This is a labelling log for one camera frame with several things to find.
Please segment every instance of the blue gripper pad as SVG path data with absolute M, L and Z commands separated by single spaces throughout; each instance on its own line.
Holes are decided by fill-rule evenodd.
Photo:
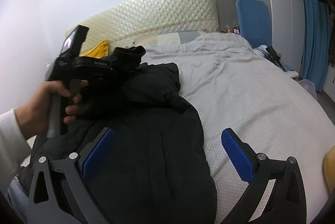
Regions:
M 254 180 L 252 162 L 227 129 L 221 134 L 221 143 L 241 180 L 251 183 Z
M 107 153 L 114 142 L 114 131 L 107 130 L 100 141 L 92 149 L 82 165 L 81 178 L 84 183 L 92 181 L 100 169 Z

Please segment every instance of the blue curtain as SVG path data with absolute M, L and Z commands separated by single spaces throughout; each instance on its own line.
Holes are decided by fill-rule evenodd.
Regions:
M 322 91 L 328 70 L 328 45 L 331 36 L 331 18 L 327 4 L 318 0 L 304 0 L 305 44 L 302 79 L 314 83 Z

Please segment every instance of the device handle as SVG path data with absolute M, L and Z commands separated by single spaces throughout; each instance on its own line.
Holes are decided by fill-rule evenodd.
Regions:
M 69 82 L 63 81 L 65 87 L 74 96 L 80 90 L 80 80 L 72 79 Z M 47 138 L 53 138 L 59 135 L 64 135 L 67 133 L 67 125 L 63 122 L 66 116 L 65 108 L 73 104 L 73 97 L 66 98 L 61 97 L 58 93 L 53 93 L 51 95 L 50 111 L 49 111 L 49 126 L 46 132 Z

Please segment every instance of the jacket sleeve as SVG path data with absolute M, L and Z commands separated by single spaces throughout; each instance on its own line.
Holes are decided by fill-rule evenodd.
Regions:
M 5 193 L 31 149 L 17 124 L 14 109 L 0 115 L 0 190 Z

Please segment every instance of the dark clothing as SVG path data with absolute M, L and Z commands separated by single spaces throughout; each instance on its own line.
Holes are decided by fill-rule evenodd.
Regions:
M 115 143 L 87 187 L 115 224 L 214 223 L 216 188 L 202 125 L 178 95 L 177 65 L 133 66 L 120 73 L 117 85 L 100 88 L 84 93 L 89 111 L 83 117 L 91 120 L 77 121 L 63 136 L 36 138 L 31 164 L 19 174 L 24 188 L 29 190 L 41 156 L 64 159 L 110 127 Z

